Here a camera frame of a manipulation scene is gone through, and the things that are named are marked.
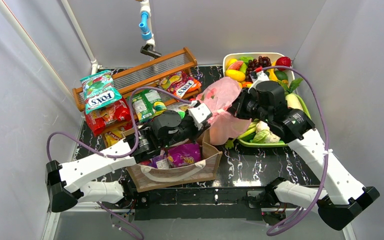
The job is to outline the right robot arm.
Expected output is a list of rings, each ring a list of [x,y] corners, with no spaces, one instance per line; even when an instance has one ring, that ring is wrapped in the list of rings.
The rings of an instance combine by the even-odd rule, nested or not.
[[[310,188],[278,177],[261,193],[247,198],[254,205],[290,203],[298,207],[290,220],[281,220],[268,232],[270,236],[290,229],[310,211],[340,231],[380,197],[375,187],[363,185],[346,170],[329,149],[328,138],[320,135],[303,110],[288,107],[280,84],[268,80],[243,88],[228,111],[242,120],[266,122],[320,181],[318,188]]]

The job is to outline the pink plastic grocery bag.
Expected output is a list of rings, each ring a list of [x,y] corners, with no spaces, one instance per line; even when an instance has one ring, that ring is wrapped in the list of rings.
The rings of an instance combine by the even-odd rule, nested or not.
[[[212,113],[212,117],[208,120],[211,145],[223,145],[229,139],[236,139],[248,130],[250,119],[238,119],[228,112],[241,90],[238,81],[223,77],[197,95],[196,100],[206,104]]]

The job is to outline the brown burlap tote bag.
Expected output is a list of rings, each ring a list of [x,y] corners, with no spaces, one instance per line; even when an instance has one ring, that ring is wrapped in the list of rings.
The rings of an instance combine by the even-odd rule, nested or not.
[[[146,192],[181,184],[211,181],[216,173],[222,152],[211,145],[210,131],[206,130],[200,137],[204,159],[192,165],[170,169],[157,169],[136,164],[128,166],[129,173],[137,192]]]

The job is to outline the purple Fox's berries candy bag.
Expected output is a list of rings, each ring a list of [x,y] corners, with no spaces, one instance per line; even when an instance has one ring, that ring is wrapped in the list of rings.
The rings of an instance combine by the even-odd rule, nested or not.
[[[155,169],[167,170],[170,168],[167,154],[164,149],[160,151],[159,155],[148,160],[142,161],[140,164],[148,167],[153,167]]]

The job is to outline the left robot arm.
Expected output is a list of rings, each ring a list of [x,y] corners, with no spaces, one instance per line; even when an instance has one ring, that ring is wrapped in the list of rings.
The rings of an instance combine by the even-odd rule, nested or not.
[[[50,159],[45,165],[50,210],[60,213],[83,202],[120,202],[125,197],[120,183],[95,179],[154,158],[163,148],[195,141],[210,127],[211,117],[206,104],[193,101],[184,116],[166,110],[145,125],[134,126],[133,134],[113,146],[102,151],[93,149],[93,154],[85,158],[65,163]]]

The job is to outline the purple grape candy bag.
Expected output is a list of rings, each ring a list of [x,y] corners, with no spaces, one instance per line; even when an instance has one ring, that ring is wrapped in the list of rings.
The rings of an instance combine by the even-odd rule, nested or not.
[[[167,160],[172,168],[193,165],[202,160],[201,146],[198,143],[186,143],[172,147],[167,152]]]

